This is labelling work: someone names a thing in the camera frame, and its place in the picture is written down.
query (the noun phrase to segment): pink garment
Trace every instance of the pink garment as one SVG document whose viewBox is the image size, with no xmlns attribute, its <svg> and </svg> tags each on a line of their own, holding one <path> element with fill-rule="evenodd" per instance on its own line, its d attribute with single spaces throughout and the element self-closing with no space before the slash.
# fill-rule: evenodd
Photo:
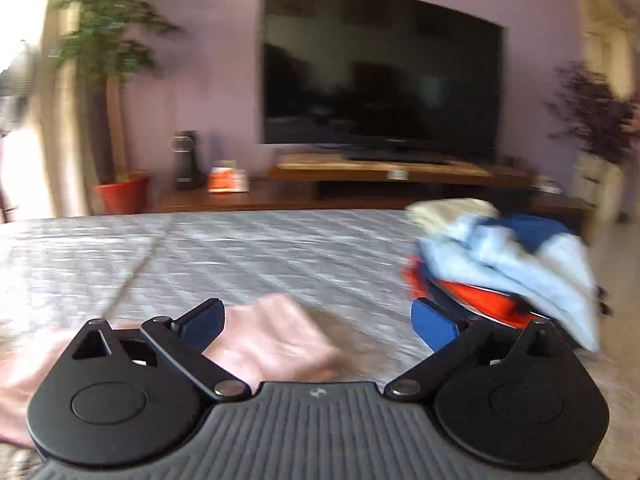
<svg viewBox="0 0 640 480">
<path fill-rule="evenodd" d="M 33 447 L 25 423 L 27 405 L 76 333 L 42 329 L 19 350 L 0 353 L 0 440 Z M 302 307 L 283 294 L 226 308 L 225 329 L 203 355 L 254 390 L 263 381 L 330 381 L 340 359 L 339 350 Z"/>
</svg>

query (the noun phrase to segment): gray ribbed panel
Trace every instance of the gray ribbed panel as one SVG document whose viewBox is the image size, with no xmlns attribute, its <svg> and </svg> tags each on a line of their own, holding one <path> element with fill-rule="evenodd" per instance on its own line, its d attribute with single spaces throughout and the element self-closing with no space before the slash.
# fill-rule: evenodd
<svg viewBox="0 0 640 480">
<path fill-rule="evenodd" d="M 422 408 L 386 400 L 371 383 L 267 383 L 251 400 L 218 406 L 193 440 L 153 464 L 121 472 L 83 472 L 49 462 L 33 477 L 276 479 L 602 480 L 602 476 L 589 465 L 532 474 L 476 462 L 445 441 Z"/>
</svg>

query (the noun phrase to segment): black tv screen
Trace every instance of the black tv screen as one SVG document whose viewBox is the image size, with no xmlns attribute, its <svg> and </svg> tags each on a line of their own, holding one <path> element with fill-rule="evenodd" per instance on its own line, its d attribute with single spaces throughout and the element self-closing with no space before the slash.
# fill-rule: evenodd
<svg viewBox="0 0 640 480">
<path fill-rule="evenodd" d="M 502 28 L 417 0 L 264 0 L 265 143 L 494 158 Z"/>
</svg>

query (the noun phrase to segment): metal screw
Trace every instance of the metal screw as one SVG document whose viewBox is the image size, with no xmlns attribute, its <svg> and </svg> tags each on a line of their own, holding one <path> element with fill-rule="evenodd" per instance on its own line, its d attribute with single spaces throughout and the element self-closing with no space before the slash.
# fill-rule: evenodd
<svg viewBox="0 0 640 480">
<path fill-rule="evenodd" d="M 398 397 L 410 397 L 420 393 L 420 383 L 412 379 L 400 379 L 391 383 L 391 393 Z"/>
<path fill-rule="evenodd" d="M 237 397 L 238 395 L 244 393 L 245 388 L 246 384 L 244 384 L 242 381 L 231 379 L 220 381 L 214 387 L 213 392 L 221 397 Z"/>
</svg>

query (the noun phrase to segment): dark purple foliage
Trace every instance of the dark purple foliage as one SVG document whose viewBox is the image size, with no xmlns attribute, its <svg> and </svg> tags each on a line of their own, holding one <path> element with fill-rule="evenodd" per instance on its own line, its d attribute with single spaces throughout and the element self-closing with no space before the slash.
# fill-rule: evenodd
<svg viewBox="0 0 640 480">
<path fill-rule="evenodd" d="M 631 126 L 636 104 L 616 99 L 604 76 L 581 62 L 559 66 L 556 73 L 561 89 L 556 102 L 545 104 L 564 129 L 550 137 L 574 137 L 585 152 L 613 164 L 624 162 L 631 137 L 638 134 Z"/>
</svg>

